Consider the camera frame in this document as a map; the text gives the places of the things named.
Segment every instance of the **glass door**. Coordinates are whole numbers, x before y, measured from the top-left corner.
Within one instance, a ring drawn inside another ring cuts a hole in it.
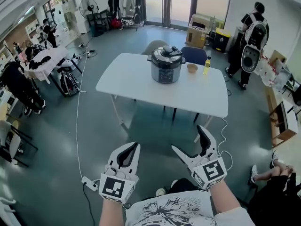
[[[146,24],[186,30],[196,12],[196,0],[143,0]]]

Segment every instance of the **pressure cooker lid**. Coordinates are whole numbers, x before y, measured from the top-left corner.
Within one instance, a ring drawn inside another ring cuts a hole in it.
[[[181,65],[183,53],[175,46],[171,48],[165,45],[154,50],[151,57],[152,62],[158,67],[166,67],[169,65],[171,68],[175,68]]]

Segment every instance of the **pressure cooker control panel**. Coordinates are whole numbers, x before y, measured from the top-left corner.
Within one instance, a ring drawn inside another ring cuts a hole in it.
[[[160,83],[172,83],[174,77],[174,70],[159,70]]]

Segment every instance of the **blue chair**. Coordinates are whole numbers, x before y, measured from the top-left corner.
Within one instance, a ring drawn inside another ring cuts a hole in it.
[[[207,53],[202,48],[194,48],[194,47],[185,46],[181,49],[181,52],[183,53],[183,56],[186,59],[186,62],[198,64],[198,65],[205,65],[205,62],[207,60]],[[177,109],[175,108],[174,113],[173,113],[173,121],[174,121],[176,111],[177,111]],[[199,115],[199,113],[197,113],[196,117],[193,120],[193,123],[196,122],[198,115]]]

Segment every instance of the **cardboard box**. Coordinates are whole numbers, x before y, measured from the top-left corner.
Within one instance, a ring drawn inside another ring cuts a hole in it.
[[[201,15],[194,14],[187,29],[186,44],[203,48],[206,43],[210,21]]]

